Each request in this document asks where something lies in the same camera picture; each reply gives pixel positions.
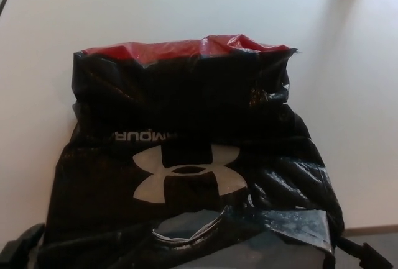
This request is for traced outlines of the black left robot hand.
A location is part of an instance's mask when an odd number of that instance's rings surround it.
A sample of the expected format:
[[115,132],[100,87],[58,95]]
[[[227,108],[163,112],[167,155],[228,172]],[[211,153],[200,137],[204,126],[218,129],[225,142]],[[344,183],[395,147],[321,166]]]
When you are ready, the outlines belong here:
[[1,250],[1,269],[27,268],[30,251],[37,246],[45,224],[36,224],[24,231],[16,240],[10,240]]

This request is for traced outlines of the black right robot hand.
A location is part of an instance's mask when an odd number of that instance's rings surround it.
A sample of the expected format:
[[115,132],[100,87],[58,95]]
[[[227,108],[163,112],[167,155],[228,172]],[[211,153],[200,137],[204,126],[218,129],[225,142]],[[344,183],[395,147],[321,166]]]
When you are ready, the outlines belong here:
[[337,247],[347,254],[359,259],[359,265],[363,269],[393,269],[393,264],[383,257],[368,243],[357,244],[347,238],[340,237]]

